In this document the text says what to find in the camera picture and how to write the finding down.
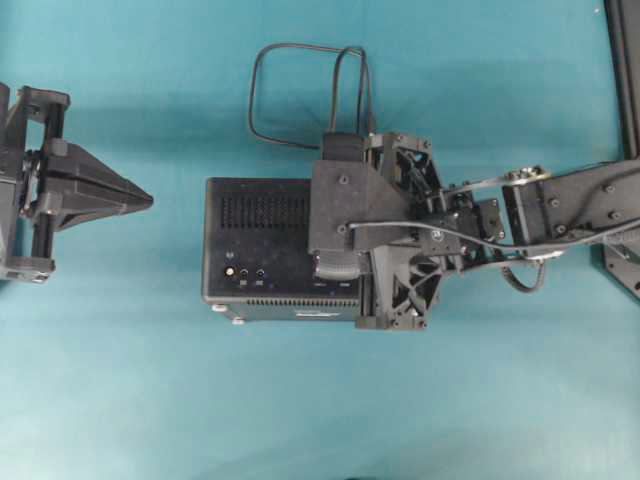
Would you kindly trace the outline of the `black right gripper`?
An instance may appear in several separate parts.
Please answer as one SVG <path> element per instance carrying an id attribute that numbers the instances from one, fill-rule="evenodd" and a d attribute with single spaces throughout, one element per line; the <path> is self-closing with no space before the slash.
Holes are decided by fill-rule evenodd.
<path id="1" fill-rule="evenodd" d="M 372 134 L 365 161 L 382 184 L 355 230 L 370 272 L 360 288 L 359 329 L 417 331 L 428 324 L 443 281 L 488 260 L 495 238 L 495 202 L 457 193 L 441 181 L 430 141 L 400 133 Z M 321 159 L 358 162 L 359 135 L 326 132 Z M 316 251 L 314 275 L 330 281 L 361 275 L 354 252 Z"/>

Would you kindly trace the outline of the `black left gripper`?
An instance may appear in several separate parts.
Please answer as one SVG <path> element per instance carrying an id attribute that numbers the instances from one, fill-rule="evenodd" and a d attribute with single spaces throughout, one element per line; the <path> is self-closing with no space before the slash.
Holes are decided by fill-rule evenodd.
<path id="1" fill-rule="evenodd" d="M 41 284 L 55 270 L 53 231 L 81 223 L 143 211 L 153 197 L 91 153 L 63 139 L 67 94 L 29 86 L 9 104 L 10 88 L 1 85 L 1 278 Z M 42 146 L 26 148 L 28 123 L 44 125 Z M 98 193 L 36 192 L 44 171 L 56 179 L 105 188 Z M 19 220 L 33 222 L 29 256 L 16 253 Z"/>

